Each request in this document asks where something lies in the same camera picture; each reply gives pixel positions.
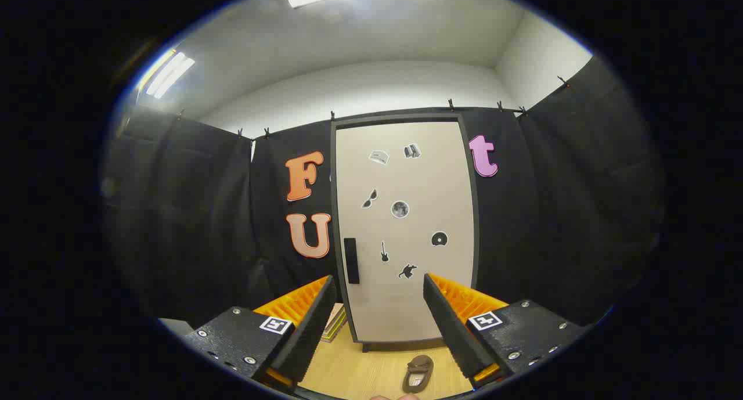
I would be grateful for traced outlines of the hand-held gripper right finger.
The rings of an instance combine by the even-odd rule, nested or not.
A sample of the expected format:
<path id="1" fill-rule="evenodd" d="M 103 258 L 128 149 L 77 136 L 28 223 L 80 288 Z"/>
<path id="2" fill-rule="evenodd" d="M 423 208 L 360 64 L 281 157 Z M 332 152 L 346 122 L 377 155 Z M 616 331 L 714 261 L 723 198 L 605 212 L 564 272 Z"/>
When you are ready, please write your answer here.
<path id="1" fill-rule="evenodd" d="M 424 300 L 463 376 L 480 389 L 528 373 L 587 332 L 539 303 L 506 303 L 435 274 Z"/>

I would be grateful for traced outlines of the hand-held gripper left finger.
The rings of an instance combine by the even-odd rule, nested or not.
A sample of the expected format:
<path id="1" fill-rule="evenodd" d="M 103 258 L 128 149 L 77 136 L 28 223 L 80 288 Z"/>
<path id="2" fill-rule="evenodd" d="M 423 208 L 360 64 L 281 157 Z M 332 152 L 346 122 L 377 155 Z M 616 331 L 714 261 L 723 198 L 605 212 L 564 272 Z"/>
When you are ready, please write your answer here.
<path id="1" fill-rule="evenodd" d="M 304 379 L 337 297 L 327 275 L 261 307 L 230 307 L 184 337 L 203 358 L 241 379 L 294 392 Z"/>

